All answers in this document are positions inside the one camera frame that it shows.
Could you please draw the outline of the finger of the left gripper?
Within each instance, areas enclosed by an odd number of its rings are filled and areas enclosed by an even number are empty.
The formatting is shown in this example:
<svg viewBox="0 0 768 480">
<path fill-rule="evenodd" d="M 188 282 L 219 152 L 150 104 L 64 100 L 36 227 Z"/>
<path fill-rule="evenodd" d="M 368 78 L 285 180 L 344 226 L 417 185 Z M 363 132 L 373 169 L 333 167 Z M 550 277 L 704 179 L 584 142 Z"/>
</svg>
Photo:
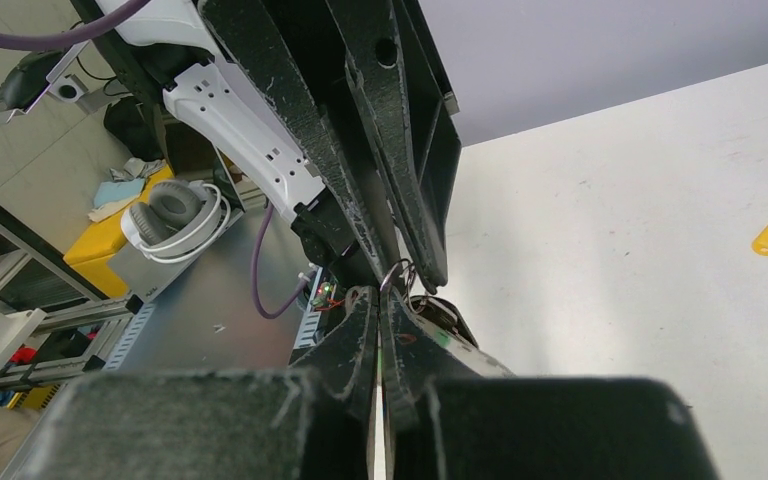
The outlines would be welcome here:
<svg viewBox="0 0 768 480">
<path fill-rule="evenodd" d="M 379 282 L 395 228 L 325 1 L 201 1 L 199 13 L 327 189 L 294 206 L 308 256 L 342 282 Z"/>
<path fill-rule="evenodd" d="M 448 282 L 445 226 L 462 141 L 457 98 L 416 1 L 331 1 L 349 89 L 402 238 L 430 293 Z"/>
</svg>

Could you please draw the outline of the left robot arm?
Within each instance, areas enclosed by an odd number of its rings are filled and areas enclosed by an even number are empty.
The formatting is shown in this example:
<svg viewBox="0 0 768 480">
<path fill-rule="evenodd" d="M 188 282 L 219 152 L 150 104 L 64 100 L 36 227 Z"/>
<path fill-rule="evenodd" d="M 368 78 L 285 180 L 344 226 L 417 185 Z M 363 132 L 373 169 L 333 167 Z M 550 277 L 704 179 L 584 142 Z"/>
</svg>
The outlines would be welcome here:
<svg viewBox="0 0 768 480">
<path fill-rule="evenodd" d="M 170 115 L 347 286 L 448 280 L 457 100 L 416 1 L 151 1 L 94 41 L 161 145 Z"/>
</svg>

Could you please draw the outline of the perforated metal ring plate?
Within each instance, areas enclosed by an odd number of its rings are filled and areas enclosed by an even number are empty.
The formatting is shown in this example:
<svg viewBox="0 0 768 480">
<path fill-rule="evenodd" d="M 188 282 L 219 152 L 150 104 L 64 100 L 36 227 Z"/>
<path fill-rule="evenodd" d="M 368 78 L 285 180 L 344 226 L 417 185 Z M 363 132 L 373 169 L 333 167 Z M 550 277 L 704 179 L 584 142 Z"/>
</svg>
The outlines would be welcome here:
<svg viewBox="0 0 768 480">
<path fill-rule="evenodd" d="M 466 368 L 483 377 L 514 377 L 514 373 L 481 351 L 457 307 L 446 299 L 413 295 L 408 305 L 413 318 L 443 350 Z"/>
</svg>

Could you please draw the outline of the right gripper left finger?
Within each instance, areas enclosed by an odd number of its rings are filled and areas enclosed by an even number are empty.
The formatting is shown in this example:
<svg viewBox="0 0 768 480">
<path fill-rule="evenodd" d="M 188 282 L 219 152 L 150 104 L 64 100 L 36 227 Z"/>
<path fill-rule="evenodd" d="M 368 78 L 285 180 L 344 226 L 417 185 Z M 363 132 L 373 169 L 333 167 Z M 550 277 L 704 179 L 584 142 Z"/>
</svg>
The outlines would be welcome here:
<svg viewBox="0 0 768 480">
<path fill-rule="evenodd" d="M 372 286 L 348 292 L 342 322 L 290 364 L 313 375 L 351 417 L 367 424 L 375 417 L 379 291 Z"/>
</svg>

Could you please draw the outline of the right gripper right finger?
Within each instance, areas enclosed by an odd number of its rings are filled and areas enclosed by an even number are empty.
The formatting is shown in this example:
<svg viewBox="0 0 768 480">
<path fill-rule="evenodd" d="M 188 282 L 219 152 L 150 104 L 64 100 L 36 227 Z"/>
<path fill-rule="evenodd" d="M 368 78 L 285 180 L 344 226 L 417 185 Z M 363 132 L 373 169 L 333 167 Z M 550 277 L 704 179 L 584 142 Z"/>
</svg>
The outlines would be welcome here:
<svg viewBox="0 0 768 480">
<path fill-rule="evenodd" d="M 417 424 L 430 381 L 483 377 L 437 345 L 396 291 L 381 296 L 382 388 L 391 424 Z"/>
</svg>

